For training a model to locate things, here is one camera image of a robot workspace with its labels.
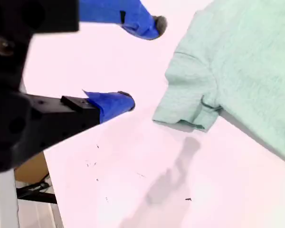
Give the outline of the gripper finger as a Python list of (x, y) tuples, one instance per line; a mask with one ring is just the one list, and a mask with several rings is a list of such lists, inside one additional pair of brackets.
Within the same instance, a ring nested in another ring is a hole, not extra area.
[(164, 16), (153, 16), (139, 0), (80, 0), (81, 22), (116, 24), (129, 34), (154, 40), (167, 28)]
[(11, 148), (9, 168), (16, 168), (39, 152), (135, 108), (128, 93), (87, 92), (86, 98), (24, 95), (24, 129)]

